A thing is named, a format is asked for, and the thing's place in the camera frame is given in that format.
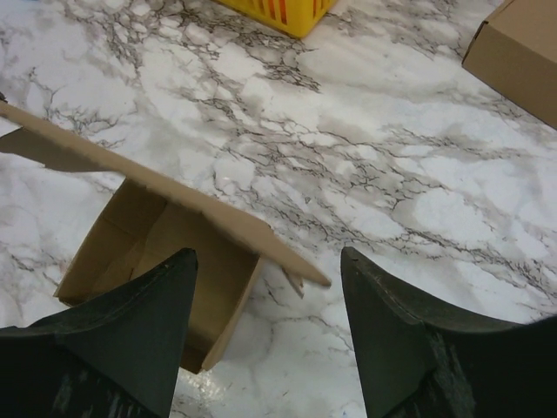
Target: yellow basket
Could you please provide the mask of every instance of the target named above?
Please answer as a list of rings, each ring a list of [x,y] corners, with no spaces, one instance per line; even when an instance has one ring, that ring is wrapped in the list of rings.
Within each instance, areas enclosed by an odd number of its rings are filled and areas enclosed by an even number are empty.
[[[293,37],[304,37],[337,0],[217,0]]]

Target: brown box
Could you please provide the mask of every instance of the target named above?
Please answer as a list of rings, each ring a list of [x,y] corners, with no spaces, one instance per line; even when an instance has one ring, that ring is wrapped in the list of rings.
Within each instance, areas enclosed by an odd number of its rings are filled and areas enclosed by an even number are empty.
[[[463,66],[557,129],[556,23],[556,0],[506,0],[481,24]]]
[[[221,358],[262,259],[282,266],[300,293],[302,278],[330,286],[262,220],[2,102],[0,117],[22,126],[0,138],[0,152],[52,170],[112,171],[126,177],[60,283],[56,296],[62,302],[75,306],[107,292],[180,248],[197,251],[198,280],[184,368],[197,373]]]

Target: cardboard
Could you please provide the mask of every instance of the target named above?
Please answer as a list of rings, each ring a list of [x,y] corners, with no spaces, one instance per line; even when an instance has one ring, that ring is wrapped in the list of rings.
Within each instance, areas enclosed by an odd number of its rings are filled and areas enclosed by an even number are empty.
[[[126,179],[89,231],[56,296],[75,306],[133,280],[183,247],[197,251],[198,280],[182,367],[197,373],[221,358],[263,259],[302,279],[330,281],[280,241],[262,220],[193,190],[48,121],[0,102],[0,116],[22,126],[0,138],[0,152],[63,172],[112,171]]]
[[[506,0],[480,26],[463,66],[557,129],[557,1]]]

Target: white marble countertop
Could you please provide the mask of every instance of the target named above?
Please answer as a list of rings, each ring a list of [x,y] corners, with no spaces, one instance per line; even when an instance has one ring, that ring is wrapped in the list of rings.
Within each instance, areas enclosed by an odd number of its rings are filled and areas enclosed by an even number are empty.
[[[460,66],[497,3],[339,0],[302,43],[207,0],[3,1],[12,104],[256,214],[333,278],[299,300],[268,266],[172,417],[364,417],[344,245],[476,312],[557,314],[557,134]],[[0,325],[62,309],[120,181],[0,155]]]

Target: closed cardboard box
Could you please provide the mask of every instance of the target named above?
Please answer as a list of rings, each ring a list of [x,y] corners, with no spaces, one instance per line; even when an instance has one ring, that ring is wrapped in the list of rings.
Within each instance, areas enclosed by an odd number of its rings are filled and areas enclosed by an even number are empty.
[[[329,280],[260,219],[0,102],[0,117],[22,126],[0,152],[64,172],[121,172],[126,180],[89,231],[56,296],[75,306],[150,270],[181,248],[198,254],[198,279],[182,366],[213,367],[232,336],[263,259],[302,279]]]
[[[556,0],[506,0],[481,24],[463,66],[557,129],[556,23]]]

